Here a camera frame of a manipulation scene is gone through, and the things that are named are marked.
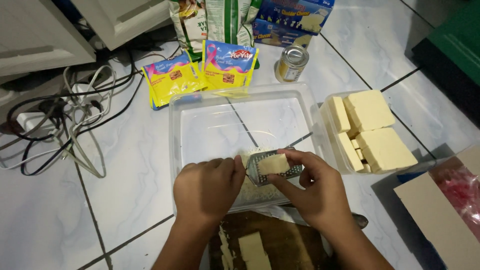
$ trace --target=metal can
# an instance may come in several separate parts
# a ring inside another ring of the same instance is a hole
[[[299,45],[285,47],[276,65],[276,79],[281,83],[298,81],[308,59],[309,55],[304,47]]]

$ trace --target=cutting board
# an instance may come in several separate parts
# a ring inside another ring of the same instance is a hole
[[[228,246],[235,252],[234,268],[247,270],[241,258],[238,238],[260,232],[272,270],[324,269],[328,256],[318,231],[312,227],[281,221],[252,211],[226,215],[222,228],[229,236]],[[219,228],[210,239],[210,269],[223,270]]]

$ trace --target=cardboard flap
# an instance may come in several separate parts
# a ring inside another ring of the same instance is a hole
[[[395,192],[449,270],[480,269],[480,243],[428,173]]]

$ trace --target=right hand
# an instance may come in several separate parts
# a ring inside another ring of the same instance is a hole
[[[303,219],[320,232],[354,222],[340,173],[311,152],[279,149],[290,165],[303,165],[299,183],[302,190],[277,174],[268,181],[297,208]]]

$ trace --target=left hand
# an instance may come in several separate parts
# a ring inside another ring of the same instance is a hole
[[[237,198],[245,173],[240,155],[187,164],[173,185],[176,221],[216,226]]]

